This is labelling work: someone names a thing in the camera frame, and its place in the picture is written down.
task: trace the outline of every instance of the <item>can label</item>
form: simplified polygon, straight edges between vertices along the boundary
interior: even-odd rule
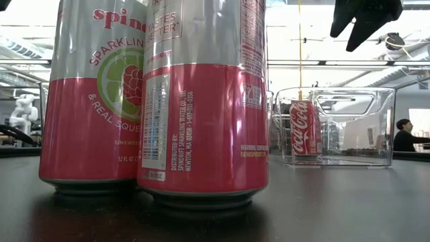
[[[264,0],[149,3],[141,186],[233,192],[267,184],[264,15]]]
[[[294,102],[290,108],[291,143],[294,155],[321,155],[321,127],[312,102]]]
[[[61,1],[41,177],[135,177],[145,22],[139,1]]]

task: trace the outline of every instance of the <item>pink can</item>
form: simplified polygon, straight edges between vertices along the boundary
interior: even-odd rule
[[[39,176],[69,194],[135,183],[146,5],[62,0]]]
[[[264,0],[152,0],[138,184],[228,208],[268,182]]]

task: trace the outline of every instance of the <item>spindrift logo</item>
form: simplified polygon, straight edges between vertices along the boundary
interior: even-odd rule
[[[111,29],[113,23],[120,23],[125,26],[130,26],[137,30],[146,31],[146,25],[137,19],[127,17],[127,10],[121,9],[121,13],[109,12],[100,9],[94,10],[93,18],[96,20],[104,20],[106,29]]]

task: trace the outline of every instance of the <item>coca-cola logo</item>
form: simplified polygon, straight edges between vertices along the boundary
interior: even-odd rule
[[[292,146],[296,153],[303,153],[306,149],[308,139],[308,106],[304,102],[294,103],[290,110],[290,121],[292,125]]]
[[[125,26],[129,26],[131,28],[135,28],[142,32],[146,32],[146,25],[142,24],[142,22],[137,19],[128,17],[126,9],[121,9],[120,13],[96,9],[93,12],[93,19],[104,20],[104,28],[109,30],[112,29],[112,25],[114,23],[119,23]]]

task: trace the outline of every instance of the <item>can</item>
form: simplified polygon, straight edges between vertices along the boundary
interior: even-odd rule
[[[246,204],[268,181],[264,0],[148,4],[138,184],[168,206]]]
[[[137,0],[62,0],[40,179],[62,193],[135,184],[146,8]]]
[[[321,124],[310,101],[297,101],[290,107],[293,161],[318,161],[323,152]]]

